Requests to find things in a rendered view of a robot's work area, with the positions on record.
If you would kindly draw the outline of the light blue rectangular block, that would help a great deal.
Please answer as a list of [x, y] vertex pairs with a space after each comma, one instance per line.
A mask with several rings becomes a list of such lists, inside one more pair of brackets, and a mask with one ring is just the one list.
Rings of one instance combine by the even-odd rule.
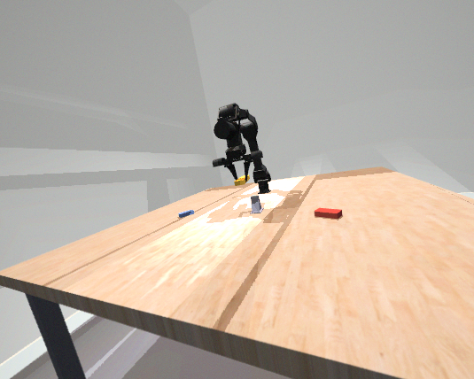
[[189, 211], [186, 211], [186, 212], [178, 213], [180, 218], [185, 217], [185, 216], [189, 216], [189, 215], [192, 215], [192, 214], [194, 214], [194, 210], [189, 210]]

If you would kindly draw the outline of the yellow bar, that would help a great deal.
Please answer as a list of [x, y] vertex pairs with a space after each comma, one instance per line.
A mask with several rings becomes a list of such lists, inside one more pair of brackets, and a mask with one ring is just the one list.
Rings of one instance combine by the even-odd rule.
[[[248, 175], [247, 176], [247, 181], [250, 179], [250, 176]], [[235, 183], [235, 186], [238, 186], [238, 185], [244, 185], [246, 182], [245, 180], [245, 176], [241, 176], [240, 178], [238, 178], [237, 180], [234, 181]]]

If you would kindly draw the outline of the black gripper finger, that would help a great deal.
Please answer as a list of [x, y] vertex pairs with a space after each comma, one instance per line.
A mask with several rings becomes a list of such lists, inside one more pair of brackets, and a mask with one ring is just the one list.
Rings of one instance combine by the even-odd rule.
[[235, 180], [237, 180], [237, 172], [236, 172], [234, 164], [229, 165], [229, 166], [224, 166], [224, 167], [227, 167], [230, 170], [230, 172], [233, 174]]
[[248, 176], [248, 170], [249, 170], [249, 166], [250, 166], [250, 163], [252, 161], [248, 161], [248, 162], [244, 162], [244, 166], [245, 166], [245, 180], [247, 181], [247, 176]]

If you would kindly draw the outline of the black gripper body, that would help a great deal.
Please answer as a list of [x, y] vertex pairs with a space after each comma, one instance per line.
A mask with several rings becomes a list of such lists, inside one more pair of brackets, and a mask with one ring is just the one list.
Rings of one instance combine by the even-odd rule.
[[[228, 148], [229, 147], [235, 147], [240, 143], [243, 144], [242, 138], [227, 141], [227, 146], [228, 146]], [[229, 165], [232, 165], [232, 162], [236, 162], [236, 161], [240, 161], [240, 160], [244, 160], [245, 162], [248, 162], [248, 161], [253, 161], [253, 159], [260, 159], [260, 158], [263, 158], [262, 151], [253, 151], [253, 152], [251, 152], [251, 154], [244, 155], [244, 156], [242, 156], [242, 158], [236, 159], [236, 160], [235, 159], [227, 160], [226, 158], [214, 159], [213, 160], [213, 167], [223, 166], [223, 165], [224, 166], [229, 166]]]

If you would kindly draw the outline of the red rectangular block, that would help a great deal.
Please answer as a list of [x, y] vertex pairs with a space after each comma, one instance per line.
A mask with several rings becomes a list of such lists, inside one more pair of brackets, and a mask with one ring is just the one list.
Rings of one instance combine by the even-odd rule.
[[314, 211], [315, 217], [338, 219], [342, 216], [342, 210], [318, 208]]

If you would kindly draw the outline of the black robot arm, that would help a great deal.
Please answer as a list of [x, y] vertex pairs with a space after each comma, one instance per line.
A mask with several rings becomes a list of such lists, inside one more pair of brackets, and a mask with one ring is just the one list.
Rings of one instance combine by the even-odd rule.
[[[240, 120], [248, 119], [249, 122], [240, 124]], [[238, 124], [234, 121], [238, 121]], [[214, 134], [220, 139], [227, 141], [243, 138], [248, 142], [250, 152], [258, 151], [256, 136], [258, 133], [258, 125], [256, 119], [246, 109], [240, 109], [239, 106], [228, 104], [219, 108], [217, 122], [214, 126]], [[245, 144], [238, 144], [235, 147], [229, 147], [226, 151], [227, 160], [240, 159], [241, 155], [246, 154]], [[253, 159], [254, 170], [253, 179], [259, 185], [259, 193], [269, 193], [268, 182], [271, 177], [267, 168], [262, 164], [260, 159]], [[263, 180], [263, 181], [261, 181]]]

